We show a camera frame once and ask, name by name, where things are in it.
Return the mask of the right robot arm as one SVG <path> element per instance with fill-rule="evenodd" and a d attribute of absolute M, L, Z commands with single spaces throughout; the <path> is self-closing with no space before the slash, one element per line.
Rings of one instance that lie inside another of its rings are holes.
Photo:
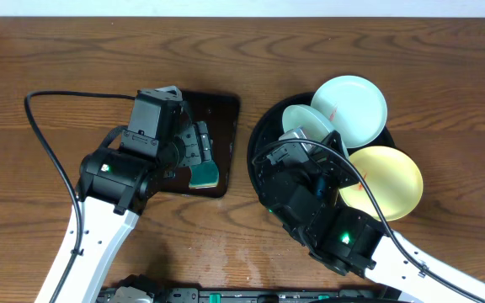
<path fill-rule="evenodd" d="M 344 156 L 338 132 L 324 142 L 273 137 L 256 130 L 248 144 L 248 173 L 259 202 L 314 260 L 337 274 L 354 273 L 422 302 L 485 302 L 485 283 L 415 247 L 384 215 L 337 206 L 347 185 L 370 188 Z"/>

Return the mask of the small light green plate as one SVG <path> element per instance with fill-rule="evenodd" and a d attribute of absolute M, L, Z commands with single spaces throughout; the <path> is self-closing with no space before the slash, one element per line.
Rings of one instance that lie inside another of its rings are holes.
<path fill-rule="evenodd" d="M 282 114 L 284 132 L 300 128 L 305 138 L 322 142 L 335 128 L 321 112 L 305 104 L 288 106 Z"/>

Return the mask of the yellow plate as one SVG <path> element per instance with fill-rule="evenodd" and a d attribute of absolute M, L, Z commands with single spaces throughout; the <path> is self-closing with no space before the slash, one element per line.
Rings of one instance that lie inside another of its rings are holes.
<path fill-rule="evenodd" d="M 424 181 L 416 163 L 388 146 L 362 148 L 349 160 L 363 177 L 385 218 L 401 219 L 420 202 Z"/>

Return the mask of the green scrubbing sponge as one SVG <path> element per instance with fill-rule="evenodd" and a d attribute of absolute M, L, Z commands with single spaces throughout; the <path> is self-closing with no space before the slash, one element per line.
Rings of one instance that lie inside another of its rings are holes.
<path fill-rule="evenodd" d="M 214 188 L 219 183 L 219 169 L 214 161 L 202 162 L 191 166 L 190 189 Z"/>

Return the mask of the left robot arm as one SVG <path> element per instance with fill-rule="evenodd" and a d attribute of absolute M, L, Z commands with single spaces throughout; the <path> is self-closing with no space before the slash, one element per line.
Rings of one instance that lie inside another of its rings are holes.
<path fill-rule="evenodd" d="M 203 121 L 194 122 L 175 86 L 140 90 L 132 99 L 128 125 L 111 130 L 81 163 L 72 185 L 24 100 L 28 120 L 54 162 L 72 199 L 72 214 L 39 302 L 93 302 L 115 255 L 136 226 L 147 201 L 175 177 L 190 170 L 189 189 L 214 188 L 219 168 Z"/>

